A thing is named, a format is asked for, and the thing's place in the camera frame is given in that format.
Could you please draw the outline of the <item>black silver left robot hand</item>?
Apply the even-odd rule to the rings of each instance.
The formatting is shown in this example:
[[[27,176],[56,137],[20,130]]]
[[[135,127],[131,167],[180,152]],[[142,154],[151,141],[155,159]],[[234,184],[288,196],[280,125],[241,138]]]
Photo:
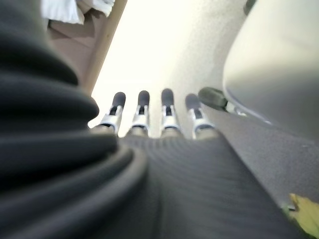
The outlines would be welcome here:
[[[195,139],[180,136],[173,93],[162,92],[161,139],[147,138],[150,96],[139,94],[136,123],[103,165],[77,239],[305,239],[226,138],[186,97]]]

